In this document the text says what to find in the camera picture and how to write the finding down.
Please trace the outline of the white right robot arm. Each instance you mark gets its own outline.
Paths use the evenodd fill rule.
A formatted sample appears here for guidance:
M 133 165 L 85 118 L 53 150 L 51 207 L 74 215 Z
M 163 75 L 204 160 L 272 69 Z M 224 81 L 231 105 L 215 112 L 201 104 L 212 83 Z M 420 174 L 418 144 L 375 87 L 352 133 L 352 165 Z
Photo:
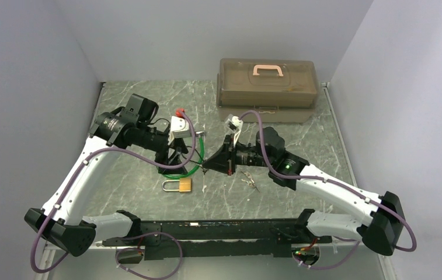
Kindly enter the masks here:
M 326 174 L 288 152 L 285 140 L 272 127 L 257 133 L 255 145 L 236 143 L 233 135 L 226 135 L 219 150 L 202 166 L 227 175 L 234 174 L 237 166 L 269 166 L 268 176 L 277 185 L 316 195 L 344 211 L 335 214 L 303 210 L 295 225 L 295 235 L 302 242 L 335 236 L 361 241 L 373 252 L 391 256 L 406 227 L 396 194 L 387 191 L 379 195 Z

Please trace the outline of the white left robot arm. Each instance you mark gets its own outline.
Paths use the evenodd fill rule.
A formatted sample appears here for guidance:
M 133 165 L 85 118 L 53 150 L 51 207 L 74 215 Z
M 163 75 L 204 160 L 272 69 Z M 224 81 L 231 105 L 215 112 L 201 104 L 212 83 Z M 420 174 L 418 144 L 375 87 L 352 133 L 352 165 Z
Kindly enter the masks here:
M 74 257 L 98 241 L 117 238 L 127 245 L 139 241 L 139 217 L 127 211 L 104 216 L 86 216 L 84 212 L 96 183 L 122 154 L 160 171 L 178 172 L 184 166 L 168 163 L 160 156 L 168 154 L 175 140 L 194 137 L 193 123 L 178 110 L 166 131 L 159 131 L 151 125 L 158 109 L 156 102 L 133 94 L 125 106 L 95 118 L 83 150 L 61 186 L 41 208 L 30 208 L 25 215 L 39 237 Z

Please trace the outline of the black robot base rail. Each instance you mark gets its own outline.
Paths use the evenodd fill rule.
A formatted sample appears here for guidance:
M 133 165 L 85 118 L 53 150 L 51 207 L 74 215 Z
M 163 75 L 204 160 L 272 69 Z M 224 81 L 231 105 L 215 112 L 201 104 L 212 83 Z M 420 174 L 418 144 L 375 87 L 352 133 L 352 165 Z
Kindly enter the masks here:
M 313 237 L 296 219 L 143 221 L 133 239 L 112 238 L 105 247 L 144 249 L 145 260 L 184 257 L 291 257 L 300 247 L 332 242 Z

